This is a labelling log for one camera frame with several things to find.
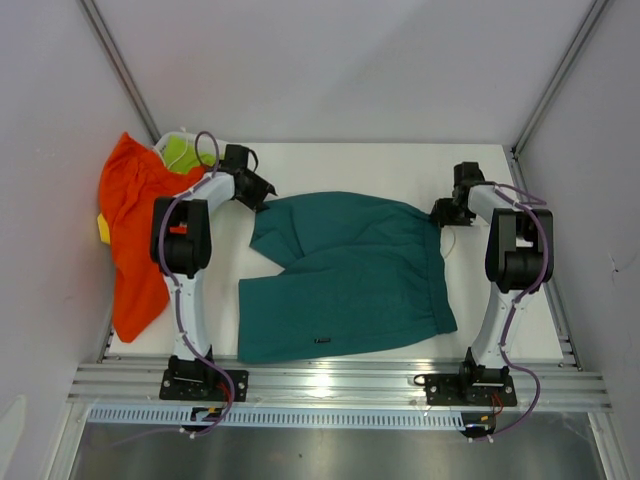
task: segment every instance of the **red-orange garment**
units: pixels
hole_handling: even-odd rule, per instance
[[[158,155],[124,133],[100,178],[100,210],[109,225],[116,264],[113,326],[123,342],[132,342],[162,311],[169,294],[157,264],[151,261],[153,202],[194,185],[202,167],[172,173]]]

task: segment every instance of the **white wall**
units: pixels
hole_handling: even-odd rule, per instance
[[[104,328],[102,165],[122,131],[146,138],[75,2],[2,2],[0,44],[0,411],[28,397],[7,478],[30,480]]]
[[[510,144],[591,0],[105,0],[161,130]]]
[[[613,2],[522,161],[528,187],[555,213],[556,275],[579,353],[586,367],[604,373],[636,461],[639,19],[639,2]]]

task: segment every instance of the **perforated metal strip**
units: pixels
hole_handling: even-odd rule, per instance
[[[207,425],[191,420],[191,407],[96,405],[89,422],[154,425]],[[234,407],[222,422],[229,426],[288,428],[366,428],[390,430],[462,430],[459,412],[384,412],[373,410]]]

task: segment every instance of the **white tabletop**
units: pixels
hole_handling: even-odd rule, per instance
[[[453,167],[480,164],[487,180],[512,183],[501,146],[435,144],[248,144],[260,157],[258,173],[281,197],[320,191],[349,191],[409,203],[427,213],[436,199],[451,195]],[[282,269],[249,248],[254,214],[227,202],[211,217],[213,257],[205,273],[205,316],[214,355],[236,355],[238,280],[277,275]],[[351,355],[359,360],[460,359],[480,330],[489,299],[484,257],[489,227],[447,227],[441,251],[449,303],[458,331],[408,347]],[[126,344],[114,335],[112,354],[170,354],[173,324],[169,308]],[[516,362],[558,363],[562,351],[545,294],[532,299],[511,352]]]

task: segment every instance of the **dark green cloth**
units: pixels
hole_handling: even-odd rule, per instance
[[[405,203],[327,192],[268,202],[251,248],[284,267],[240,281],[238,359],[398,348],[457,329],[440,230]]]

